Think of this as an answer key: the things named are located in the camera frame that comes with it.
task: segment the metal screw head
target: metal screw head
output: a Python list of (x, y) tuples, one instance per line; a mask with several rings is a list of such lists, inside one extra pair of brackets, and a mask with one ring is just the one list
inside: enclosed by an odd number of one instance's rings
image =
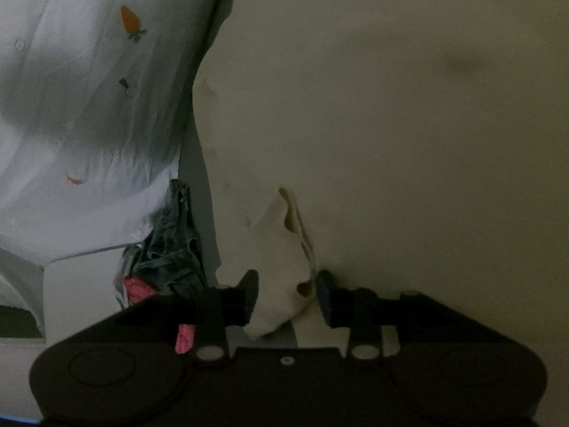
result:
[(292, 366), (295, 363), (295, 359), (292, 356), (283, 356), (280, 362), (284, 366)]
[(352, 356), (359, 360), (374, 360), (381, 354), (374, 345), (357, 345), (352, 348)]
[(223, 348), (216, 345), (205, 345), (204, 347), (198, 348), (196, 351), (196, 356), (200, 360), (207, 362), (220, 360), (224, 355), (225, 351)]

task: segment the white blanket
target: white blanket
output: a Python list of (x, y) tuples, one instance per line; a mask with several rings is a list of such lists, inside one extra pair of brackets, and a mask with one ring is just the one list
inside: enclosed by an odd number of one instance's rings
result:
[(340, 285), (569, 342), (568, 39), (569, 0), (235, 0), (193, 90), (222, 262), (283, 186)]
[(0, 0), (0, 248), (142, 240), (177, 176), (214, 0)]

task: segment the pink fabric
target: pink fabric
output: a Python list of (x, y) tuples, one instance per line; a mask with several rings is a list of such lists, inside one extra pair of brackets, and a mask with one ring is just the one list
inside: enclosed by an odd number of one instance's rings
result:
[[(146, 282), (139, 278), (135, 278), (134, 276), (127, 276), (124, 278), (123, 282), (130, 305), (136, 305), (145, 298), (158, 293), (154, 288), (146, 284)], [(175, 346), (176, 353), (181, 355), (182, 353), (190, 351), (193, 347), (193, 335), (195, 328), (195, 325), (178, 326), (178, 336)]]

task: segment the dark spot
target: dark spot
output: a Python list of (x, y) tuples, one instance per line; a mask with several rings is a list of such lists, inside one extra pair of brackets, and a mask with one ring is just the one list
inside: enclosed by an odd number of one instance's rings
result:
[(446, 55), (445, 70), (452, 75), (473, 75), (480, 70), (485, 62), (476, 56)]
[(308, 298), (312, 293), (312, 281), (301, 282), (297, 285), (297, 292), (304, 298)]
[(81, 180), (78, 180), (77, 178), (73, 178), (71, 176), (68, 176), (67, 180), (72, 182), (73, 184), (83, 184), (83, 182)]

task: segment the small button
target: small button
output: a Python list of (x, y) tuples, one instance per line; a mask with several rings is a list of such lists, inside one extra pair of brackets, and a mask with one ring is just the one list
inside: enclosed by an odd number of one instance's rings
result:
[(26, 41), (23, 38), (16, 38), (14, 47), (18, 53), (21, 53), (26, 49)]

